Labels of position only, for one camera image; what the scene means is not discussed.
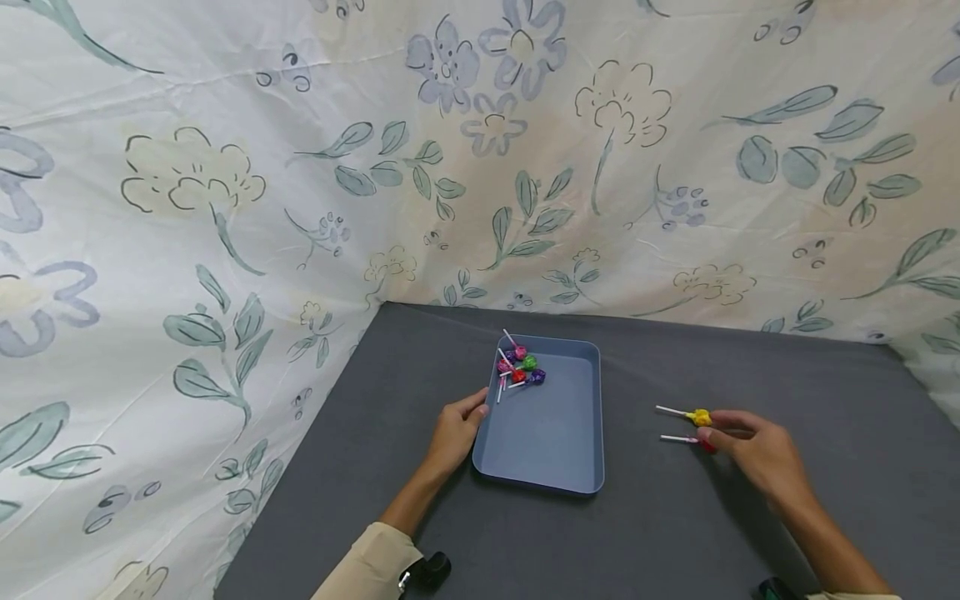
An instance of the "blue tray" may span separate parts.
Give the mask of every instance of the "blue tray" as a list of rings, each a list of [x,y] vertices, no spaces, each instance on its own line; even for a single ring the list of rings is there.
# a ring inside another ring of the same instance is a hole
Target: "blue tray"
[[[513,337],[537,357],[546,381],[504,390],[497,404],[500,354],[495,353],[490,413],[477,434],[473,466],[493,479],[581,495],[599,492],[605,477],[600,348],[577,340]],[[498,346],[513,347],[506,337]]]

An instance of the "gray tabletop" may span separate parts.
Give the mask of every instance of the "gray tabletop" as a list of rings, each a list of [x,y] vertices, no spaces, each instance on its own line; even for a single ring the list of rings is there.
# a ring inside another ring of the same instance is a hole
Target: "gray tabletop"
[[[960,433],[892,351],[386,304],[215,597],[309,598],[417,466],[440,408],[485,385],[502,327],[600,347],[607,481],[591,499],[570,498],[484,481],[468,460],[417,539],[453,562],[437,600],[744,600],[773,574],[816,590],[792,540],[726,458],[658,441],[692,425],[655,404],[742,408],[786,425],[823,503],[904,598],[956,592]],[[424,360],[435,370],[425,372]]]

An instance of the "blue flower pattern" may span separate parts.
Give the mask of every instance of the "blue flower pattern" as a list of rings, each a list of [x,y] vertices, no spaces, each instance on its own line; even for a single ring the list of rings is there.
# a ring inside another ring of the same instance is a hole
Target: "blue flower pattern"
[[[420,73],[424,82],[420,85],[418,98],[432,105],[440,103],[443,113],[449,113],[453,105],[461,112],[470,108],[467,93],[477,81],[480,57],[473,44],[461,41],[460,34],[448,14],[441,19],[431,42],[417,34],[407,42],[407,68]]]
[[[500,59],[493,84],[507,91],[520,82],[524,100],[535,100],[548,73],[566,62],[566,41],[558,37],[566,8],[557,0],[543,4],[534,14],[534,0],[503,0],[503,19],[509,29],[491,27],[477,40],[489,57]]]
[[[505,156],[510,140],[527,131],[526,121],[512,118],[516,96],[508,92],[494,104],[490,96],[480,93],[473,97],[473,105],[483,120],[464,121],[460,126],[460,133],[473,139],[473,155],[483,157],[496,150],[498,155]]]

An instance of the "right hand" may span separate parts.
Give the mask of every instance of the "right hand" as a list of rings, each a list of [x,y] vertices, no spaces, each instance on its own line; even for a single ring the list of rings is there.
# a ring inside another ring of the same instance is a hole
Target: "right hand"
[[[697,437],[730,454],[774,508],[816,504],[804,463],[786,429],[745,411],[711,411],[710,418],[713,427],[699,428]]]

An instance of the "beige sleeve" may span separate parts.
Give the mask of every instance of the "beige sleeve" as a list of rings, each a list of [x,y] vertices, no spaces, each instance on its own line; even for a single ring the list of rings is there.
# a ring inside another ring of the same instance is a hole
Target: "beige sleeve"
[[[899,596],[886,594],[829,593],[828,591],[806,598],[807,600],[900,600]]]
[[[374,523],[353,543],[311,600],[397,600],[400,574],[423,558],[410,538]]]

